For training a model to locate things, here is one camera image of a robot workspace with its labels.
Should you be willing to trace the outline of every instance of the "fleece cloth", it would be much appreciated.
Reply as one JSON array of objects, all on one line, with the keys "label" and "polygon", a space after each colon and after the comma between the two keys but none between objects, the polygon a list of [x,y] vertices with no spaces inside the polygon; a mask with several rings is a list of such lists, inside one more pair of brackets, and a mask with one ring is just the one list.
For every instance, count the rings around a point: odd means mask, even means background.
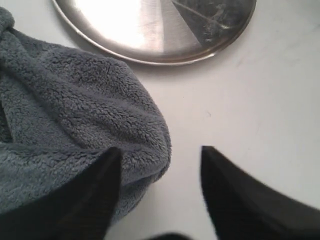
[{"label": "fleece cloth", "polygon": [[161,112],[124,62],[26,36],[0,7],[0,214],[61,187],[110,147],[123,152],[117,221],[169,167]]}]

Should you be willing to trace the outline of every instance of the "towel fold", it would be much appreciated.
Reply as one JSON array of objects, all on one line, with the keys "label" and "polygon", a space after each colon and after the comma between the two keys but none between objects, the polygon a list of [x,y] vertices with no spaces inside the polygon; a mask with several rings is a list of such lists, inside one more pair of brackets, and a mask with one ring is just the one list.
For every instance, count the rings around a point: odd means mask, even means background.
[{"label": "towel fold", "polygon": [[118,147],[119,220],[169,167],[162,114],[124,62],[13,27],[0,8],[0,214],[48,195]]}]

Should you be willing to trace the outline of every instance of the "metal pot lid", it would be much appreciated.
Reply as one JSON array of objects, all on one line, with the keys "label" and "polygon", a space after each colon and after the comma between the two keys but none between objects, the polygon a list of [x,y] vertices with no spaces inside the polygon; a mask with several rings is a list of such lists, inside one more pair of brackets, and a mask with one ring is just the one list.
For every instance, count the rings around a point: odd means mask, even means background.
[{"label": "metal pot lid", "polygon": [[151,65],[214,56],[248,25],[256,0],[53,0],[64,20],[99,48]]}]

